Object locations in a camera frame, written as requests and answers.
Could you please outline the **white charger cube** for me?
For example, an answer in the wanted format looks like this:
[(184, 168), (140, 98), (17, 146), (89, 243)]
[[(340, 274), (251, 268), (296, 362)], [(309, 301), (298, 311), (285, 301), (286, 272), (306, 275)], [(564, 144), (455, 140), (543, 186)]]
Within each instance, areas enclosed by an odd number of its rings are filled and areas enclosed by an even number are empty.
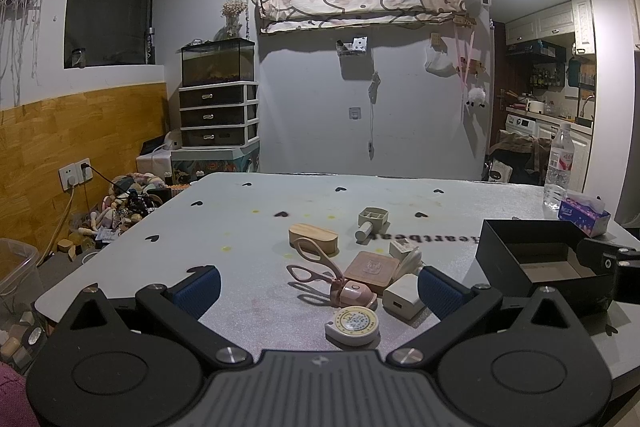
[(383, 291), (383, 308), (390, 314), (405, 321), (412, 321), (425, 305), (419, 296), (418, 277), (405, 274)]

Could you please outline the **black cardboard box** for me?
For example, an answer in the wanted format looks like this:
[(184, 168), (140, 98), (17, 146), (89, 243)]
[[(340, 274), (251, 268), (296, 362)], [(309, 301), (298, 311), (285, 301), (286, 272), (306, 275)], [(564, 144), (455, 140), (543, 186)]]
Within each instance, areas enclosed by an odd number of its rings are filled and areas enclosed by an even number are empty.
[(510, 297), (530, 297), (541, 286), (561, 293), (578, 317), (611, 306), (608, 284), (577, 259), (577, 246), (590, 239), (566, 221), (486, 220), (476, 260), (491, 286)]

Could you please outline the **round white tape measure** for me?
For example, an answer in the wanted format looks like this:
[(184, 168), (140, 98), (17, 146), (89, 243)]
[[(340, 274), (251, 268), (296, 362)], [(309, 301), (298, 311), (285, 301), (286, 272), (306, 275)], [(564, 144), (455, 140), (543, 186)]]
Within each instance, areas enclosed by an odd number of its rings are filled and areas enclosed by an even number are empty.
[(361, 347), (372, 343), (378, 335), (380, 322), (376, 313), (366, 307), (350, 306), (339, 309), (333, 319), (326, 322), (326, 335), (348, 347)]

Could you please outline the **oval wooden box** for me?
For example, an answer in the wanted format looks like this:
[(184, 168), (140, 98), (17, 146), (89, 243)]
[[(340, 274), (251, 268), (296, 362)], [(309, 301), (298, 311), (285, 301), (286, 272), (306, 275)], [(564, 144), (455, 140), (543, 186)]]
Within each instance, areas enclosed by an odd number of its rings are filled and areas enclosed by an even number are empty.
[(294, 223), (288, 228), (288, 241), (293, 245), (297, 239), (311, 239), (328, 256), (338, 254), (338, 234), (332, 230), (307, 223)]

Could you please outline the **purple tissue pack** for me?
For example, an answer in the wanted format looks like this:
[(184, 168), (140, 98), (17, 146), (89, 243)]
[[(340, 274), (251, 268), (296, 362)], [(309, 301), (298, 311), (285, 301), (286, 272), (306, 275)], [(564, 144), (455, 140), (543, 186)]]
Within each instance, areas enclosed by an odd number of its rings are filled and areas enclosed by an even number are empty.
[(605, 202), (600, 198), (568, 192), (562, 199), (558, 219), (574, 223), (593, 239), (606, 232), (611, 213), (606, 210)]

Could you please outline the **clear water bottle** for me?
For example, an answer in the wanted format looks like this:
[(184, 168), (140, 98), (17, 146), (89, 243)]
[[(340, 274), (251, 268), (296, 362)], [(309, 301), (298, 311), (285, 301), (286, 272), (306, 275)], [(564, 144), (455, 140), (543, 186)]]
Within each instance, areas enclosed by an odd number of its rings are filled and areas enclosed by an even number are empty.
[(558, 211), (570, 184), (574, 153), (575, 145), (570, 136), (570, 124), (562, 122), (551, 143), (546, 182), (544, 182), (542, 209), (547, 219), (558, 217)]

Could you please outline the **clear plastic bin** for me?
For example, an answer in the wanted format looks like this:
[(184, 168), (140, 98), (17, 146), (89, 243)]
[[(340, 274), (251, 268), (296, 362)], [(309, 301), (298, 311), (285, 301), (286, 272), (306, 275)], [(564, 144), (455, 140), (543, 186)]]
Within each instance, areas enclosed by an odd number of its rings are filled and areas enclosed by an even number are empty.
[(34, 302), (42, 294), (37, 248), (15, 239), (1, 239), (1, 358), (9, 363), (17, 351), (28, 351), (39, 339)]

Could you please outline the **brown jacket on chair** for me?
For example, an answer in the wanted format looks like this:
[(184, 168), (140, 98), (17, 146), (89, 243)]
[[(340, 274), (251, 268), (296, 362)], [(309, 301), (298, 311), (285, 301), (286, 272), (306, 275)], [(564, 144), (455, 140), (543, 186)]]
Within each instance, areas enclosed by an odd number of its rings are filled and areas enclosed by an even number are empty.
[(490, 182), (544, 185), (551, 141), (500, 131), (486, 157), (485, 179)]

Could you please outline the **white drawer cabinet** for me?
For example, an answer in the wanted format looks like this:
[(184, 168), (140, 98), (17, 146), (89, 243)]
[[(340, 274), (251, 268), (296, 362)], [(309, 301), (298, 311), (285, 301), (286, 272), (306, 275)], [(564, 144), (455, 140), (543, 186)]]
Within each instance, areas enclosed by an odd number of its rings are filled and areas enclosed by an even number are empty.
[(256, 81), (181, 87), (179, 101), (184, 147), (242, 147), (259, 140)]

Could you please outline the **white plush sheep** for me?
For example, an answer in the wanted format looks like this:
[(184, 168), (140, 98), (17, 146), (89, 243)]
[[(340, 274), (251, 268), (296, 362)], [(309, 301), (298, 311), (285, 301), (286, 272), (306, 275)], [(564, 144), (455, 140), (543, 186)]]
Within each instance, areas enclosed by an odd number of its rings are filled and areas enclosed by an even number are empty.
[(466, 92), (465, 105), (468, 107), (480, 107), (486, 106), (487, 94), (484, 88), (472, 87)]

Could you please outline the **glass fish tank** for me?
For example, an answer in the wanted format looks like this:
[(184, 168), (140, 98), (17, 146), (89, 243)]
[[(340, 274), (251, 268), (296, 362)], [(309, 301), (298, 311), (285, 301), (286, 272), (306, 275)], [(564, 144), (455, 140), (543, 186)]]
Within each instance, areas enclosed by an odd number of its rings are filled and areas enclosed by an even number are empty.
[(254, 80), (253, 41), (198, 41), (184, 46), (180, 54), (183, 87)]

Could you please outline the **dried flower vase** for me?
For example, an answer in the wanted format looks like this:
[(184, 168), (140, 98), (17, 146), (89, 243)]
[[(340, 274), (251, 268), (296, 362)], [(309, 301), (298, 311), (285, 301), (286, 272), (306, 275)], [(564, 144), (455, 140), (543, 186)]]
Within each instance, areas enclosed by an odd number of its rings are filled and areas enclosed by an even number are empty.
[(224, 19), (224, 27), (217, 31), (215, 36), (217, 41), (239, 38), (240, 18), (246, 8), (245, 0), (226, 0), (224, 2), (220, 11), (221, 17)]

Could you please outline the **beige handled holder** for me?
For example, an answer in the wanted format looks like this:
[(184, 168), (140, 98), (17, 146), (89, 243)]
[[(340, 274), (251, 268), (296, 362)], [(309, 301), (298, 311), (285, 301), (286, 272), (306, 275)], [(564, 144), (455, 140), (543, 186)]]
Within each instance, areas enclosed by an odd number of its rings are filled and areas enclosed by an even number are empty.
[(371, 234), (378, 234), (385, 227), (388, 211), (378, 207), (366, 207), (359, 213), (357, 222), (355, 239), (358, 244), (362, 244)]

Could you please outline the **white wall socket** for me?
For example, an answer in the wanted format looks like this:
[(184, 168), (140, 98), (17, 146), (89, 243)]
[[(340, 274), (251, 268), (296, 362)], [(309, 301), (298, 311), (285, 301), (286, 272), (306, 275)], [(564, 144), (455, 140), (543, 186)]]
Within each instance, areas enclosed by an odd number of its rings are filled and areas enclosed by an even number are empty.
[(71, 188), (85, 184), (93, 179), (93, 170), (89, 158), (73, 162), (58, 169), (62, 190), (70, 191)]

